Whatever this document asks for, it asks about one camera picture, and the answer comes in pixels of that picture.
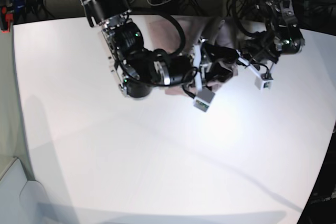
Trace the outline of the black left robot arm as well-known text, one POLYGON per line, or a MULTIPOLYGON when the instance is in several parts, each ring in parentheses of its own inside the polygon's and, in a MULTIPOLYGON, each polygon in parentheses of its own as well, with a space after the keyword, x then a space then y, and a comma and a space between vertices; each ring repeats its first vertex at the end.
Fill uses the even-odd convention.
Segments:
POLYGON ((249 37, 239 52, 247 65, 262 66, 267 61, 277 63, 281 55, 299 53, 305 45, 295 16, 292 0, 255 0, 255 8, 264 21, 264 31, 250 32, 238 17, 237 0, 232 0, 232 17, 240 32, 249 37))

